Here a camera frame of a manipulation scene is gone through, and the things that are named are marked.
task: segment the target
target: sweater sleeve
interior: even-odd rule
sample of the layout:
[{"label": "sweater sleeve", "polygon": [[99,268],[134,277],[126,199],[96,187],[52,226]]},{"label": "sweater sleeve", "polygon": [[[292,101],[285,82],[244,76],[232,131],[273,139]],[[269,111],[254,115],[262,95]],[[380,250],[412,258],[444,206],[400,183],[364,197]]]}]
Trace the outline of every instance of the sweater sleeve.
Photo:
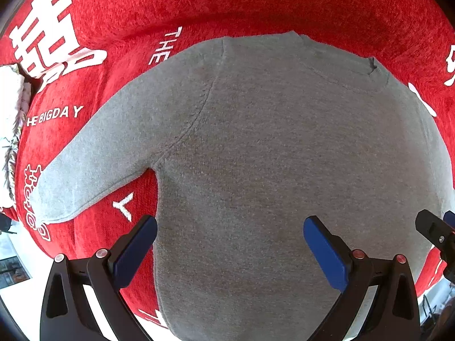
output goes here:
[{"label": "sweater sleeve", "polygon": [[117,92],[42,172],[30,196],[40,223],[69,221],[153,167],[196,121],[223,55],[222,39],[204,41]]}]

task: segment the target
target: screw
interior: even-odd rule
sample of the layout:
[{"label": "screw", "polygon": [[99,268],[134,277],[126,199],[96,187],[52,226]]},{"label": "screw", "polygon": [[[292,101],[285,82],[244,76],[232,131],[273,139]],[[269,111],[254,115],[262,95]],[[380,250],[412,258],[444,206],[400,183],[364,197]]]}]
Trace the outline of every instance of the screw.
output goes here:
[{"label": "screw", "polygon": [[397,262],[399,262],[400,264],[406,263],[406,256],[398,254],[397,255]]},{"label": "screw", "polygon": [[63,254],[58,254],[54,260],[56,263],[61,263],[65,259],[65,256]]},{"label": "screw", "polygon": [[99,249],[96,252],[96,257],[99,259],[102,259],[102,258],[106,257],[107,253],[108,253],[108,251],[106,249]]},{"label": "screw", "polygon": [[352,252],[352,255],[356,259],[363,259],[365,257],[365,253],[362,250],[359,250],[359,249],[355,249]]}]

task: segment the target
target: pillow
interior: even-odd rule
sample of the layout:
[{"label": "pillow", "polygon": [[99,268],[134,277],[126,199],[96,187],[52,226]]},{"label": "pillow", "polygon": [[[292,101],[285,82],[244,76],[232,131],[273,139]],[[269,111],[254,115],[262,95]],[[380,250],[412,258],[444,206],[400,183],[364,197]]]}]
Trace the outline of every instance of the pillow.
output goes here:
[{"label": "pillow", "polygon": [[15,205],[14,173],[19,139],[31,97],[31,85],[24,82],[15,65],[0,66],[0,207]]}]

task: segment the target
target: red fabric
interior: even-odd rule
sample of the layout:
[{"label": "red fabric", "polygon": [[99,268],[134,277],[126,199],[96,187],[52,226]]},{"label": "red fabric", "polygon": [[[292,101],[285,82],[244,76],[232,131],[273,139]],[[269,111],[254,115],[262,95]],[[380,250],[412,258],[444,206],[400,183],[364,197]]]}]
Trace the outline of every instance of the red fabric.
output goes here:
[{"label": "red fabric", "polygon": [[19,221],[19,218],[17,217],[17,212],[14,208],[2,208],[0,207],[0,213],[5,214],[8,218],[14,220],[14,221]]},{"label": "red fabric", "polygon": [[436,247],[431,249],[427,256],[424,268],[415,283],[417,296],[421,296],[428,288],[439,282],[446,266],[447,263],[440,258],[439,249]]},{"label": "red fabric", "polygon": [[[32,1],[26,1],[0,40],[0,63],[22,60],[15,58],[9,35],[32,11]],[[376,56],[404,84],[411,82],[415,85],[422,98],[438,114],[436,123],[450,154],[455,151],[451,136],[455,127],[452,112],[455,85],[444,85],[453,75],[446,59],[450,46],[455,44],[455,36],[454,29],[434,0],[71,1],[59,14],[58,22],[67,22],[64,19],[70,14],[79,47],[104,50],[107,56],[101,65],[60,75],[36,96],[30,108],[29,125],[21,139],[17,166],[18,171],[27,174],[30,165],[28,174],[31,176],[21,172],[16,174],[19,218],[28,222],[35,241],[50,256],[59,252],[65,252],[71,258],[91,255],[101,246],[109,247],[133,226],[141,214],[156,211],[156,179],[152,171],[106,197],[75,220],[49,227],[33,227],[33,211],[26,196],[36,185],[34,175],[39,174],[38,165],[45,168],[122,86],[157,65],[156,61],[163,61],[165,56],[157,56],[149,65],[154,54],[167,52],[165,49],[160,51],[162,42],[167,40],[176,39],[168,43],[168,46],[173,46],[169,55],[174,55],[210,38],[294,30],[360,56]],[[47,7],[48,16],[52,9]],[[43,55],[43,46],[46,46],[44,37],[50,36],[57,27],[55,22],[54,26],[50,22],[46,23],[49,25],[48,32],[41,33],[32,44],[27,45],[27,52],[36,48],[44,68],[55,69],[49,55]],[[177,37],[172,33],[176,33],[178,27],[182,29]],[[58,52],[59,45],[69,42],[69,36],[65,37],[48,47],[48,54]],[[67,54],[76,55],[76,51]],[[88,59],[95,60],[102,55],[103,52],[98,51]],[[61,70],[68,70],[71,67],[69,63],[68,59],[60,67]],[[27,68],[33,70],[33,65],[27,65]],[[62,116],[66,106],[68,113]],[[74,106],[76,109],[83,106],[77,118]],[[41,122],[46,116],[49,120]],[[83,188],[83,181],[68,183],[79,184]],[[127,216],[113,204],[131,192],[134,192],[133,200],[126,204],[132,214],[132,222],[129,222]],[[415,213],[410,212],[409,218],[412,219]],[[431,256],[419,278],[420,283],[429,283],[433,279],[429,276],[434,275],[436,265],[436,259]],[[158,310],[151,268],[150,254],[133,284],[123,292],[127,303],[143,317],[144,313],[139,309],[153,316]]]}]

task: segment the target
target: blue gripper pad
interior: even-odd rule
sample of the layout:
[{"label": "blue gripper pad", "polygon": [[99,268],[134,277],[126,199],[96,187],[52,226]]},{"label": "blue gripper pad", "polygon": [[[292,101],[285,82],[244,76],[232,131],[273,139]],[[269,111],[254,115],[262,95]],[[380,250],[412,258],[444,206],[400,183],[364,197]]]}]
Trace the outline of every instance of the blue gripper pad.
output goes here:
[{"label": "blue gripper pad", "polygon": [[117,289],[128,287],[158,235],[158,225],[151,215],[143,217],[127,236],[130,241],[113,265]]},{"label": "blue gripper pad", "polygon": [[448,211],[444,214],[443,221],[447,223],[450,227],[455,228],[455,214],[451,211]]},{"label": "blue gripper pad", "polygon": [[343,292],[348,285],[351,270],[350,259],[346,256],[349,255],[348,251],[346,253],[337,251],[333,243],[336,236],[333,236],[316,216],[308,217],[303,223],[303,236],[329,284]]}]

